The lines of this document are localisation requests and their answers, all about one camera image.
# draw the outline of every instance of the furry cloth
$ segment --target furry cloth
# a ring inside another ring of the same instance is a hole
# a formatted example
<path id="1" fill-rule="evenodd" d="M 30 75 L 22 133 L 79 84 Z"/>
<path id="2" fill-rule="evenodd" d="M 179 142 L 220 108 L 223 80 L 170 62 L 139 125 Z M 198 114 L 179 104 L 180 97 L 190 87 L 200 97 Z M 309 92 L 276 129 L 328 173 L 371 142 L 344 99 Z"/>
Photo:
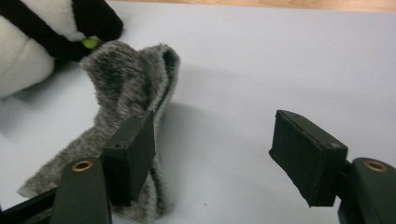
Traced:
<path id="1" fill-rule="evenodd" d="M 57 187 L 61 172 L 70 161 L 100 156 L 104 143 L 132 115 L 154 111 L 158 142 L 163 111 L 177 83 L 179 58 L 174 50 L 158 45 L 136 51 L 112 41 L 83 59 L 81 66 L 92 80 L 100 105 L 94 125 L 26 181 L 18 191 L 24 197 L 35 197 Z M 153 223 L 170 209 L 158 147 L 156 153 L 139 202 L 131 207 L 112 207 L 114 213 L 131 223 Z"/>

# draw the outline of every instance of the stuffed animal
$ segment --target stuffed animal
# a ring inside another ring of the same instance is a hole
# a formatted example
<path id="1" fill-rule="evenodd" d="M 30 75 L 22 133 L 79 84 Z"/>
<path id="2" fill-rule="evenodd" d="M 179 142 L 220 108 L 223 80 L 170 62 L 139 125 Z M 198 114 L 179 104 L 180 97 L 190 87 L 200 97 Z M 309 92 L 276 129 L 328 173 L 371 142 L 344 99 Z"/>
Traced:
<path id="1" fill-rule="evenodd" d="M 123 23 L 105 0 L 0 0 L 0 97 L 48 77 L 54 59 L 79 62 L 95 36 L 120 37 Z"/>

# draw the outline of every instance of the plush fabric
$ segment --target plush fabric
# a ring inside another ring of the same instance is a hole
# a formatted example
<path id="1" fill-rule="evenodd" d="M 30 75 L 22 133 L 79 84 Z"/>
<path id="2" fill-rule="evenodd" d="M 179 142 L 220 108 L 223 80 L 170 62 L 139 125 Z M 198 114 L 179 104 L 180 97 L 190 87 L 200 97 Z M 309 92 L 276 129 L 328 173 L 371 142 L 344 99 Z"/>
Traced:
<path id="1" fill-rule="evenodd" d="M 30 87 L 50 75 L 54 59 L 41 45 L 1 16 L 0 31 L 0 97 Z"/>
<path id="2" fill-rule="evenodd" d="M 94 125 L 45 164 L 19 189 L 19 194 L 34 197 L 56 187 L 62 169 L 75 159 L 101 154 L 101 147 L 130 116 L 154 110 L 156 142 L 163 111 L 176 83 L 179 58 L 166 45 L 136 51 L 128 45 L 111 41 L 81 62 L 96 89 L 99 112 Z M 163 183 L 158 144 L 148 179 L 139 202 L 131 207 L 113 207 L 116 214 L 132 223 L 152 223 L 169 210 Z"/>
<path id="3" fill-rule="evenodd" d="M 0 97 L 51 74 L 57 58 L 79 62 L 81 41 L 115 40 L 123 23 L 105 0 L 0 0 Z"/>

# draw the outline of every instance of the white fur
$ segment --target white fur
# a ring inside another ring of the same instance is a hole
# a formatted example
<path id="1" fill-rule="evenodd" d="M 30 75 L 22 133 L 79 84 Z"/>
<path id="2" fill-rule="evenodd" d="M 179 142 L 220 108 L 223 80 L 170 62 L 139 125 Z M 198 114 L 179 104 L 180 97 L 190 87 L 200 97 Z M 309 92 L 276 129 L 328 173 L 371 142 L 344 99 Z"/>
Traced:
<path id="1" fill-rule="evenodd" d="M 19 28 L 0 17 L 0 97 L 42 81 L 54 59 Z"/>
<path id="2" fill-rule="evenodd" d="M 71 0 L 21 0 L 53 31 L 69 41 L 79 41 L 86 36 L 77 30 Z"/>

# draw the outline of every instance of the white surface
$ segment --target white surface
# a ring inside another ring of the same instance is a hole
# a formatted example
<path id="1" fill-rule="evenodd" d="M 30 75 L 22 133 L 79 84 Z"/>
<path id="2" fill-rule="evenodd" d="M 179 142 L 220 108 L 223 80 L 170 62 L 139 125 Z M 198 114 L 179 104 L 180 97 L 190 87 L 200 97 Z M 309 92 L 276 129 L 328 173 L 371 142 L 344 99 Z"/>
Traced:
<path id="1" fill-rule="evenodd" d="M 396 165 L 396 14 L 111 3 L 136 49 L 163 42 L 182 64 L 160 147 L 175 210 L 157 223 L 338 223 L 308 208 L 269 157 L 275 113 L 302 114 L 350 160 Z M 92 125 L 75 64 L 0 101 L 0 203 Z"/>

